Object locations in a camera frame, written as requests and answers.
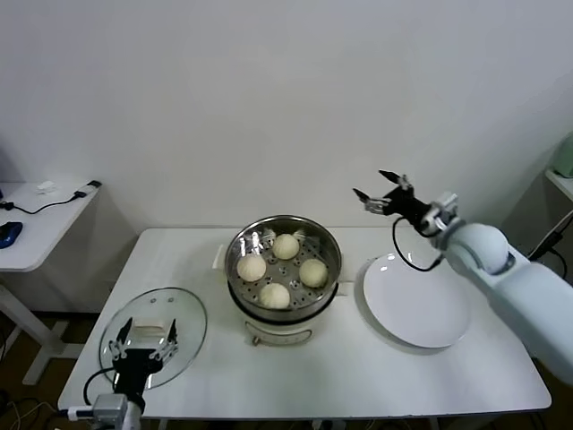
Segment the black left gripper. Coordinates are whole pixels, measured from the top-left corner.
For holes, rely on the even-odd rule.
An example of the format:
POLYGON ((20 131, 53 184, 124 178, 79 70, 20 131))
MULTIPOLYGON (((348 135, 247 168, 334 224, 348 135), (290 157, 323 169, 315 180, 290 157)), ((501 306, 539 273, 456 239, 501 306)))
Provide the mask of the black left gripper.
POLYGON ((114 393, 141 396, 149 377, 163 369, 163 361, 156 357, 172 357, 178 350, 176 319, 171 322, 167 336, 158 347, 128 348, 124 350, 133 319, 130 317, 114 340, 108 342, 112 366, 117 374, 114 393))

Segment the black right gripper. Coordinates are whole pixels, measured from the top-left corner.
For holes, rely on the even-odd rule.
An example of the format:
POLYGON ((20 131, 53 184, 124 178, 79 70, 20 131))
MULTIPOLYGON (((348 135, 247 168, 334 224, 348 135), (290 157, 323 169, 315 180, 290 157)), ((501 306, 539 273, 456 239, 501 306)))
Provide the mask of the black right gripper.
POLYGON ((404 217, 416 231, 424 233, 427 229, 425 215, 430 211, 430 205, 415 197, 414 188, 406 175, 380 170, 379 173, 392 184, 394 188, 384 198, 373 198, 367 193, 354 188, 353 192, 366 211, 385 211, 387 216, 400 215, 404 217))

